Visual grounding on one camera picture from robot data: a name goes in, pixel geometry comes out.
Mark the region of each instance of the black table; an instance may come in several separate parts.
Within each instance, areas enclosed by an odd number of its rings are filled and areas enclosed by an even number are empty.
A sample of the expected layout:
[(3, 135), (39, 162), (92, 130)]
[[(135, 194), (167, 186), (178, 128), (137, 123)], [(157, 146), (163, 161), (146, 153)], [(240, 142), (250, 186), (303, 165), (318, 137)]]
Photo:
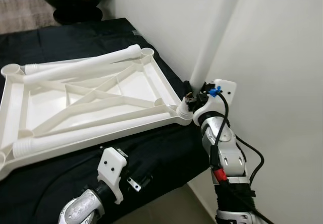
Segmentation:
[[(44, 63), (94, 57), (132, 44), (151, 47), (126, 19), (90, 22), (0, 35), (0, 66)], [(182, 82), (159, 57), (154, 58), (166, 78), (182, 97)], [(5, 80), (1, 77), (2, 95)], [(141, 192), (129, 195), (119, 206), (106, 210), (99, 223), (110, 223), (155, 198), (183, 186), (207, 169), (208, 157), (194, 124), (176, 124), (138, 133), (102, 144), (131, 149), (130, 170), (148, 171), (153, 181)], [(81, 194), (86, 184), (97, 182), (99, 157), (61, 176), (46, 192), (32, 218), (42, 190), (53, 177), (97, 152), (98, 146), (48, 159), (14, 170), (0, 182), (0, 223), (57, 223), (62, 207)]]

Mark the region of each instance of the vertical white pole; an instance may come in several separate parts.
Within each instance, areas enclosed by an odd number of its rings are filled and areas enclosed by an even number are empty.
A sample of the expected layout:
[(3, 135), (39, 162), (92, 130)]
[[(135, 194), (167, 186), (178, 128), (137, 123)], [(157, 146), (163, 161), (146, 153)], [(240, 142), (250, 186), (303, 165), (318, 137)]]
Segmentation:
[(199, 52), (199, 56), (190, 79), (194, 96), (200, 92), (205, 82), (237, 1), (238, 0), (222, 0), (219, 12), (211, 15), (211, 25), (208, 30), (206, 40)]

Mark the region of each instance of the white container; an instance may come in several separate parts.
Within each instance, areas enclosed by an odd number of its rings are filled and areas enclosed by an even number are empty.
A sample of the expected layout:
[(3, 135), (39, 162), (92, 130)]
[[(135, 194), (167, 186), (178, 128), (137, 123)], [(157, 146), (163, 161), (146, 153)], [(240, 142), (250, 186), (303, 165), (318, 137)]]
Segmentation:
[(140, 59), (34, 84), (24, 83), (27, 75), (17, 65), (3, 67), (0, 180), (34, 162), (172, 123), (189, 124), (191, 119), (176, 113), (181, 101), (152, 55), (143, 48)]

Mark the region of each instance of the gray carpet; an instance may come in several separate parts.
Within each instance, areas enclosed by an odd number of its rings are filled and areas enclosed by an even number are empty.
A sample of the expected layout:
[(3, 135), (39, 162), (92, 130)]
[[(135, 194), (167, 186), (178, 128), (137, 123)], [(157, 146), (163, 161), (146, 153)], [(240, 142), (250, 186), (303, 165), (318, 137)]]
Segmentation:
[(59, 25), (44, 0), (0, 0), (0, 34)]

